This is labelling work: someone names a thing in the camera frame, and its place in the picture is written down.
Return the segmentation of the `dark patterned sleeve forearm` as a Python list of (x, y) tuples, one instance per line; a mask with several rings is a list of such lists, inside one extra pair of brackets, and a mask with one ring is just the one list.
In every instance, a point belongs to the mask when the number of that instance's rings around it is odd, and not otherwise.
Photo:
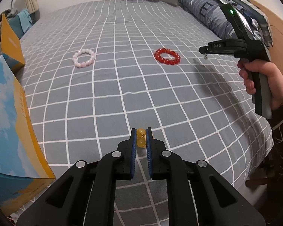
[(273, 111), (272, 119), (268, 123), (272, 127), (274, 141), (272, 159), (278, 175), (267, 187), (267, 198), (260, 212), (267, 225), (283, 225), (283, 103)]

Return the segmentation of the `right hand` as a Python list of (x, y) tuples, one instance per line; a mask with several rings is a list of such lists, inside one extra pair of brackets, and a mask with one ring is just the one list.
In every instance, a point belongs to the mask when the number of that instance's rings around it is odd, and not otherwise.
[(270, 92), (270, 108), (276, 110), (283, 104), (283, 75), (274, 63), (264, 60), (248, 62), (247, 59), (241, 59), (237, 66), (240, 69), (239, 75), (243, 79), (248, 94), (255, 94), (258, 90), (254, 76), (248, 75), (249, 73), (253, 75), (258, 73), (261, 87)]

